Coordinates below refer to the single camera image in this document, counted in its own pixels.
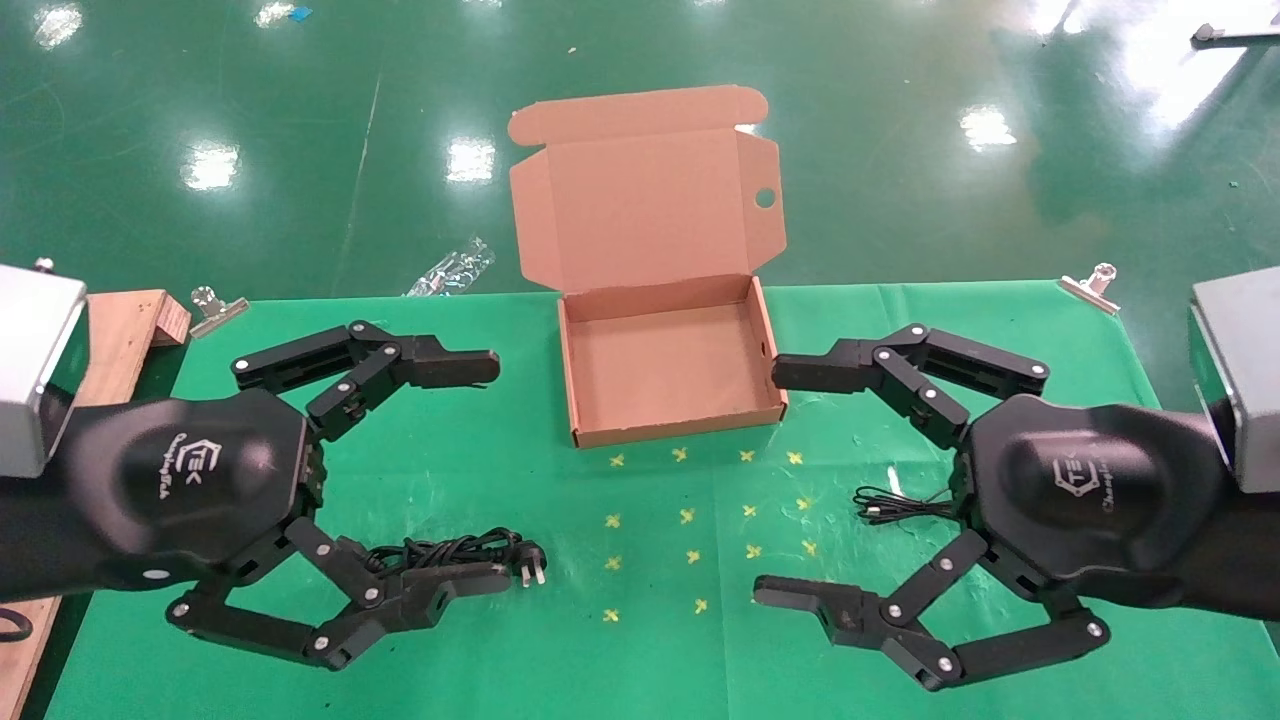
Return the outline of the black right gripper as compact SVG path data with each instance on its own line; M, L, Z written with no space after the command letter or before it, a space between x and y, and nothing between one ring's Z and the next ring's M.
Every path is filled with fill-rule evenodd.
M893 593L760 575L753 598L814 615L832 644L879 651L928 692L1103 647L1107 624L1074 594L1277 619L1277 496L1239 488L1206 416L1018 395L963 434L955 497L968 530ZM979 561L1038 597L1047 623L956 646L934 637L923 612Z

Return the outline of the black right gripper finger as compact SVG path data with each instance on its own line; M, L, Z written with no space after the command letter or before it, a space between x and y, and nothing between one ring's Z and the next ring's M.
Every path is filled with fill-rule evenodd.
M1048 378L1050 368L1039 360L922 324L881 340L837 340L822 355L781 354L772 366L780 389L870 391L938 448L956 448L970 421L940 380L1007 400L1042 395Z

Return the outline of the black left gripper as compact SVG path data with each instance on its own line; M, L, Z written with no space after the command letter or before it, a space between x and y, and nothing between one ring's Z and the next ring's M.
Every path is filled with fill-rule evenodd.
M500 374L495 352L353 322L244 355L232 373L251 391L77 409L40 477L4 478L3 598L197 582L166 610L172 626L339 671L387 635L436 626L453 600L511 587L504 527L366 548L297 520L323 505L316 439L339 439L404 386L483 388ZM274 396L328 378L308 421ZM296 553L347 598L334 618L314 626L229 605Z

